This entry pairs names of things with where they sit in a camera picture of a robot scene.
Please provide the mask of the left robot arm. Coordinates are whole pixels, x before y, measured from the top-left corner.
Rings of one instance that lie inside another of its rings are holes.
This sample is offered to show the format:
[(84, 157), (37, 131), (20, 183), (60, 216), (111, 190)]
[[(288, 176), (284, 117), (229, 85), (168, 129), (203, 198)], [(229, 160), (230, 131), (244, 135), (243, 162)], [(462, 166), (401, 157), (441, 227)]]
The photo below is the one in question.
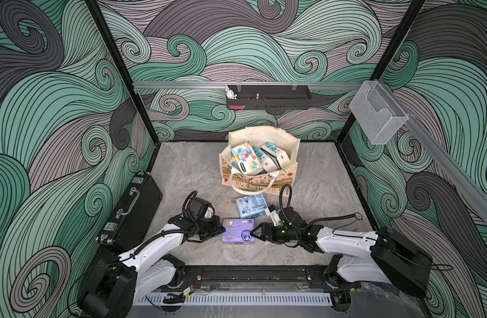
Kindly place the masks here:
[(171, 251), (185, 242), (203, 243), (224, 232), (212, 203), (191, 192), (181, 213), (140, 245), (106, 255), (82, 276), (76, 305), (82, 317), (126, 317), (132, 306), (155, 289), (181, 286), (184, 263)]

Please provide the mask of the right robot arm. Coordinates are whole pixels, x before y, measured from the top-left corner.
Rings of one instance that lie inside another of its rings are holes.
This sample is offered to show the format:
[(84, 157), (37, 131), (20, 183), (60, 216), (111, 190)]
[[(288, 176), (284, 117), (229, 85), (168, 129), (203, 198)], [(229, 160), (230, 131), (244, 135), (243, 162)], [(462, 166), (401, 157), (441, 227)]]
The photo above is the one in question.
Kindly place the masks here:
[(390, 227), (351, 232), (323, 225), (323, 218), (307, 223), (291, 207), (275, 207), (272, 221), (251, 231), (260, 241), (300, 247), (308, 253), (331, 255), (324, 276), (337, 289), (356, 288), (362, 282), (388, 284), (416, 298), (425, 298), (432, 257)]

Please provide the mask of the green barcode tissue pack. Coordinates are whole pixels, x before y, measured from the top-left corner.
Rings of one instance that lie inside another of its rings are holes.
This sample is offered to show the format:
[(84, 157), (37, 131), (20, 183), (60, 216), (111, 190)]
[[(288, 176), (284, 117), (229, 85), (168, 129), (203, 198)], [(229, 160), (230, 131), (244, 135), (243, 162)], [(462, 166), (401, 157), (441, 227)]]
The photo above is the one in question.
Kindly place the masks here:
[(266, 153), (264, 153), (260, 148), (256, 146), (253, 146), (252, 148), (265, 172), (267, 173), (275, 172), (279, 169), (277, 165), (274, 163), (273, 159), (270, 156), (268, 156)]

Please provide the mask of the blue cartoon tissue pack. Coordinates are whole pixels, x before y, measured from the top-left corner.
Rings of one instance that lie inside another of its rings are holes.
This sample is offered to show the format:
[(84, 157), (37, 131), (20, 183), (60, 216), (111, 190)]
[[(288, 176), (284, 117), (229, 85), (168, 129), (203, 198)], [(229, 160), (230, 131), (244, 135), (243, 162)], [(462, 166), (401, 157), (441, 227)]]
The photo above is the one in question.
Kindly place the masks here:
[(249, 142), (239, 144), (231, 149), (236, 167), (246, 176), (256, 176), (264, 170)]

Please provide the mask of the purple tissue pack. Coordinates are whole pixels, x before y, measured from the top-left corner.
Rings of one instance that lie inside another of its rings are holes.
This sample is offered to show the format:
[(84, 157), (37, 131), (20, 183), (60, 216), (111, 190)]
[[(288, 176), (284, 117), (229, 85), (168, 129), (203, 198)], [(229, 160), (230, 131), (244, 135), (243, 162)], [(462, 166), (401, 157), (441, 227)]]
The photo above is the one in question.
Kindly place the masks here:
[(254, 244), (255, 238), (251, 231), (254, 230), (255, 223), (252, 219), (224, 219), (222, 225), (222, 242), (225, 245)]

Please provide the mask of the green white tissue pack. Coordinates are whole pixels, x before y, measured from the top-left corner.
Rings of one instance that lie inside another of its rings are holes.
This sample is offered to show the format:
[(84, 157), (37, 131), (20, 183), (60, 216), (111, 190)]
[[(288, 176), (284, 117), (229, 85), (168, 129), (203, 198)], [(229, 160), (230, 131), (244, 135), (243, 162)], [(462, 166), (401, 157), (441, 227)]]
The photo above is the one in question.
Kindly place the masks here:
[(288, 156), (287, 152), (282, 148), (276, 146), (275, 144), (266, 142), (259, 148), (264, 154), (270, 157), (278, 170), (282, 170), (283, 168), (286, 168), (291, 164), (291, 159)]

